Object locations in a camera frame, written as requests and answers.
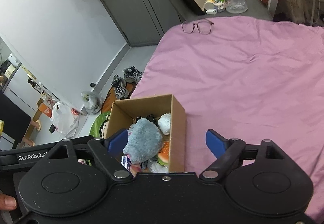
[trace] black pants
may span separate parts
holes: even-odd
[[[31,117],[0,91],[0,120],[4,121],[3,132],[20,143]]]

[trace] eyeglass frame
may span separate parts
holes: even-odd
[[[200,31],[200,29],[199,29],[199,26],[198,26],[199,23],[204,22],[204,21],[210,23],[210,31],[209,31],[209,33],[206,33],[206,34],[201,33],[201,31]],[[193,24],[193,28],[192,28],[192,31],[191,31],[191,32],[185,32],[185,31],[184,31],[184,28],[183,28],[183,24],[184,24],[184,23],[192,23],[192,24]],[[214,23],[211,22],[211,21],[208,20],[208,19],[203,19],[203,21],[199,21],[199,22],[197,22],[197,23],[193,23],[192,21],[184,21],[184,22],[181,23],[182,30],[183,30],[183,32],[186,33],[186,34],[192,34],[193,31],[195,30],[195,25],[197,25],[197,29],[198,29],[198,31],[199,31],[199,34],[201,34],[201,35],[208,35],[208,34],[210,34],[210,33],[212,32],[212,26],[214,25]]]

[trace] white ball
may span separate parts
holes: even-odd
[[[171,114],[164,114],[158,121],[159,127],[163,134],[169,135],[171,128]]]

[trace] gray cabinet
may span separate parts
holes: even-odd
[[[156,45],[180,19],[169,0],[101,0],[130,46]]]

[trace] eyeglasses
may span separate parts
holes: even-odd
[[[195,25],[197,25],[200,34],[208,35],[212,32],[212,25],[214,25],[214,23],[207,19],[199,21],[198,23],[185,21],[182,23],[182,30],[184,33],[191,34],[195,30]]]

